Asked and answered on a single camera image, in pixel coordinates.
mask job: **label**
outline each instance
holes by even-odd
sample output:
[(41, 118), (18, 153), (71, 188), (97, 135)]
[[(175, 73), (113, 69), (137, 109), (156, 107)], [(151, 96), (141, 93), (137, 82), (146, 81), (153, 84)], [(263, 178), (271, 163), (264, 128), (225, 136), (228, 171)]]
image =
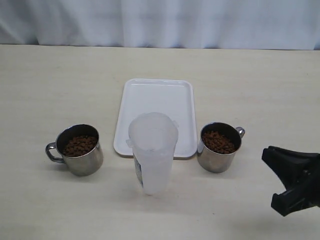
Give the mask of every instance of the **label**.
[(133, 155), (133, 159), (134, 159), (134, 166), (135, 166), (135, 173), (136, 173), (136, 177), (138, 178), (139, 183), (141, 184), (142, 187), (144, 187), (144, 183), (142, 181), (142, 171), (141, 171), (141, 165), (138, 162), (138, 160), (136, 159), (136, 156)]

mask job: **measuring cup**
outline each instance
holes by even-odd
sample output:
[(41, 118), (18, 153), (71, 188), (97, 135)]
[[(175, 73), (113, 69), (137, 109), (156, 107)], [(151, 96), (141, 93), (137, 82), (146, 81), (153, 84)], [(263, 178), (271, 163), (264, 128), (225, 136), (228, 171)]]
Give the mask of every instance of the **measuring cup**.
[(147, 195), (164, 190), (169, 182), (178, 141), (178, 124), (160, 112), (144, 113), (129, 126), (136, 176)]

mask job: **mug handle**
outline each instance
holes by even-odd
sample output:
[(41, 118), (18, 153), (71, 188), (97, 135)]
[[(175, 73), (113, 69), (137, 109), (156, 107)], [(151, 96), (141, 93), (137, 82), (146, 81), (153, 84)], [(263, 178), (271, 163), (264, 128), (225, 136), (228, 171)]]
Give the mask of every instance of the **mug handle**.
[(46, 147), (45, 147), (45, 153), (46, 155), (48, 156), (48, 158), (55, 162), (55, 163), (59, 163), (59, 164), (65, 164), (65, 160), (63, 160), (61, 157), (56, 157), (56, 156), (53, 156), (50, 152), (51, 149), (56, 149), (56, 143), (55, 142), (51, 142), (49, 143)]
[(243, 138), (243, 136), (244, 136), (245, 133), (246, 133), (245, 129), (244, 129), (243, 127), (241, 127), (241, 126), (237, 126), (235, 129), (236, 129), (236, 130), (238, 131), (238, 133), (240, 134), (240, 137)]

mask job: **table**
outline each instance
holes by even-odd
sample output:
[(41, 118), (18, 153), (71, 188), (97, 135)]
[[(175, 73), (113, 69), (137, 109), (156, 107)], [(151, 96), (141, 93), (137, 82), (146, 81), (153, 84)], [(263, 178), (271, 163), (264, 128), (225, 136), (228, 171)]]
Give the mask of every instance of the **table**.
[[(284, 187), (263, 148), (319, 152), (320, 52), (0, 46), (1, 240), (316, 240), (320, 210), (282, 217)], [(168, 189), (142, 193), (132, 159), (113, 150), (125, 82), (187, 80), (197, 130), (211, 121), (246, 129), (224, 173), (175, 160)], [(64, 128), (100, 133), (101, 169), (75, 177), (45, 155)]]

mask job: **brown pellet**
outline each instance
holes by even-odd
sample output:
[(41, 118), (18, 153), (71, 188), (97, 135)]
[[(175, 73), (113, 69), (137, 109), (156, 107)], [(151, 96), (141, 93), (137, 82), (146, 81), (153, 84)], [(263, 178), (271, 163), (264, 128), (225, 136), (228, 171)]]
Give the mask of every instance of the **brown pellet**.
[(202, 141), (208, 149), (218, 154), (231, 154), (236, 151), (233, 142), (217, 131), (205, 132)]
[(89, 153), (96, 145), (98, 139), (94, 136), (75, 136), (63, 149), (63, 155), (67, 157), (79, 157)]

